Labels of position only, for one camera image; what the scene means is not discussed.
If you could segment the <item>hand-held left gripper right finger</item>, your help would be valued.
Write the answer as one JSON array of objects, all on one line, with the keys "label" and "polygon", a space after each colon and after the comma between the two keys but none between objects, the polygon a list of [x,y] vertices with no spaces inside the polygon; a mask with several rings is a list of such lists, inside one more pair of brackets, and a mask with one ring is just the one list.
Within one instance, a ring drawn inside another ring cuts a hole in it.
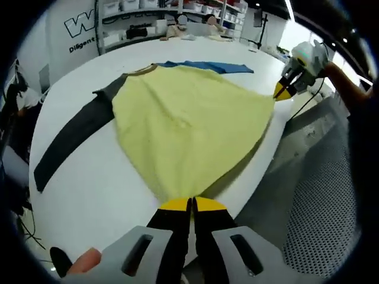
[{"label": "hand-held left gripper right finger", "polygon": [[196,252],[207,283],[322,283],[288,266],[282,252],[247,226],[238,226],[216,200],[192,200]]}]

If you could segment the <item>person's left hand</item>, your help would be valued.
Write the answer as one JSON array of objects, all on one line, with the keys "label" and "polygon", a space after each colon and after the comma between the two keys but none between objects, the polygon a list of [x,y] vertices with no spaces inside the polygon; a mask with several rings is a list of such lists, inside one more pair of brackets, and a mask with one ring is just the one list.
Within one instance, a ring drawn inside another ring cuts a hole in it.
[{"label": "person's left hand", "polygon": [[95,248],[90,248],[82,254],[69,268],[67,275],[86,273],[101,261],[102,254]]}]

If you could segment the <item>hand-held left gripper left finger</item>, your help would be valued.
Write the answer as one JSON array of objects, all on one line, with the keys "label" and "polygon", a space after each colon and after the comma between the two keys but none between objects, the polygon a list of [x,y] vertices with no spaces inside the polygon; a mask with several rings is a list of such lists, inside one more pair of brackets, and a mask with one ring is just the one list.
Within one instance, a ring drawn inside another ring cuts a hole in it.
[{"label": "hand-held left gripper left finger", "polygon": [[191,199],[162,204],[147,226],[136,226],[102,252],[87,272],[64,283],[179,283],[190,234]]}]

